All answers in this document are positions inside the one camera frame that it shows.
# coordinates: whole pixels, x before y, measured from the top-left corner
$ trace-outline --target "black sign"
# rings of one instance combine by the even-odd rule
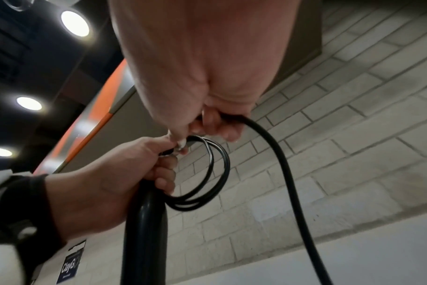
[[[65,258],[62,269],[60,270],[59,278],[57,278],[57,284],[67,281],[76,275],[77,267],[81,261],[82,252],[84,252],[83,247]]]

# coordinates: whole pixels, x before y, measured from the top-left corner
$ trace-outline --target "hand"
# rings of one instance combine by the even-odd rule
[[[151,116],[173,140],[239,139],[275,76],[300,0],[110,0],[115,32]],[[203,122],[195,118],[203,114]]]
[[[140,138],[117,146],[80,170],[48,176],[49,204],[62,238],[69,240],[122,223],[142,179],[154,180],[157,188],[172,194],[177,159],[159,157],[159,153],[173,147],[168,136]]]

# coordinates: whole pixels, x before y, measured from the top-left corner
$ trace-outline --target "round light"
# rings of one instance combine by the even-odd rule
[[[12,154],[13,153],[11,151],[4,149],[4,148],[0,148],[0,156],[9,157],[9,156],[12,156]]]
[[[65,11],[62,13],[61,19],[65,28],[76,36],[86,37],[90,33],[87,21],[75,12]]]
[[[29,97],[19,97],[16,99],[16,102],[18,102],[21,107],[32,111],[38,111],[42,108],[40,102]]]

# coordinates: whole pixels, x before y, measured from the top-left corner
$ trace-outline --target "person's left hand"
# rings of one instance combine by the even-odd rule
[[[159,153],[174,147],[168,136],[140,138],[80,170],[48,176],[46,191],[61,237],[69,240],[122,223],[142,179],[154,180],[158,189],[172,194],[177,159]]]

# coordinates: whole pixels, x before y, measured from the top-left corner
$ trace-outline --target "black sleeve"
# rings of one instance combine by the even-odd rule
[[[45,177],[12,176],[0,185],[0,244],[16,246],[27,280],[65,245],[49,208]],[[36,228],[35,233],[19,238],[28,225]]]

